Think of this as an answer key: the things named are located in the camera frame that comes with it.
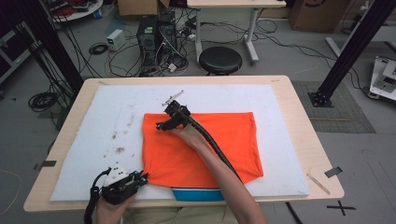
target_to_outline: black stool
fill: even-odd
[[[213,47],[201,53],[199,64],[208,72],[207,76],[228,76],[242,66],[242,57],[233,49]]]

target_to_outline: tape mark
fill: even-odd
[[[324,174],[325,174],[327,177],[330,178],[330,177],[332,177],[332,176],[334,176],[334,175],[339,175],[341,172],[343,172],[343,170],[341,170],[341,168],[340,168],[339,166],[337,166],[337,167],[332,168],[331,170],[325,172]]]
[[[343,213],[343,216],[346,216],[346,211],[344,210],[357,210],[355,207],[350,207],[350,206],[343,206],[340,201],[337,201],[339,206],[334,206],[334,205],[327,205],[327,208],[334,208],[334,209],[341,209],[341,212]]]

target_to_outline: table leg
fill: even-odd
[[[197,62],[199,62],[199,56],[202,53],[202,43],[201,43],[201,9],[196,9],[196,34],[195,34],[195,52],[197,55]]]
[[[253,8],[251,11],[250,26],[248,28],[247,35],[244,36],[245,43],[247,44],[247,50],[250,53],[251,63],[254,64],[259,61],[256,50],[254,49],[253,43],[251,42],[251,37],[253,37],[254,26],[256,25],[256,18],[259,12],[258,8]]]

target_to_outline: black tape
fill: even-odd
[[[327,172],[325,172],[324,174],[327,176],[327,177],[332,177],[332,176],[334,176],[334,175],[338,175],[338,174],[340,174],[341,172],[343,172],[343,170],[341,170],[341,168],[339,167],[339,166],[337,166],[337,167],[335,167],[335,168],[332,168],[330,171],[327,171]]]
[[[340,201],[337,201],[339,206],[327,205],[327,208],[340,209],[343,216],[346,216],[345,210],[357,210],[355,207],[343,206]]]
[[[56,161],[43,161],[41,163],[41,167],[44,167],[44,166],[52,167],[52,166],[55,166],[55,164],[56,164]]]
[[[43,168],[43,167],[53,167],[53,166],[55,166],[55,164],[56,164],[56,161],[43,161],[43,162],[41,162],[41,165],[36,163],[35,167],[33,169],[40,171],[41,168]]]

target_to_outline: desk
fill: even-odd
[[[79,125],[87,113],[91,101],[100,85],[177,85],[177,84],[268,84],[271,85],[281,110],[283,119],[289,130],[291,142],[296,150],[299,163],[304,174],[311,174],[320,185],[330,192],[327,194],[322,187],[308,176],[305,180],[310,189],[306,197],[271,197],[259,199],[257,202],[338,199],[344,196],[344,190],[337,178],[328,178],[324,172],[332,169],[332,165],[318,140],[308,116],[306,115],[297,93],[285,76],[245,76],[245,77],[132,77],[132,78],[96,78],[88,79],[79,92],[79,95],[56,139],[47,158],[48,161],[57,161],[54,167],[43,167],[25,204],[28,212],[76,210],[85,209],[88,202],[61,202],[50,201],[51,193],[57,183],[64,158],[72,146]],[[136,201],[133,207],[158,206],[194,206],[219,205],[215,203],[177,202],[175,200]]]
[[[79,18],[86,17],[88,15],[91,15],[94,11],[98,10],[103,4],[103,0],[98,0],[96,3],[91,3],[90,6],[88,7],[88,11],[81,11],[81,12],[74,12],[72,15],[69,17],[61,17],[61,16],[55,16],[53,17],[53,20],[55,22],[60,22],[60,21],[73,21],[77,20]]]
[[[196,10],[196,37],[195,37],[195,50],[197,55],[197,62],[199,62],[199,56],[202,53],[202,43],[201,43],[201,19],[200,10],[203,7],[251,7],[250,15],[250,25],[245,35],[245,43],[247,44],[247,49],[251,57],[251,63],[256,63],[259,61],[256,50],[254,49],[253,43],[251,42],[251,37],[253,36],[254,26],[256,24],[256,18],[259,11],[259,7],[285,7],[286,3],[284,1],[276,0],[188,0],[187,4],[189,7],[197,8]]]

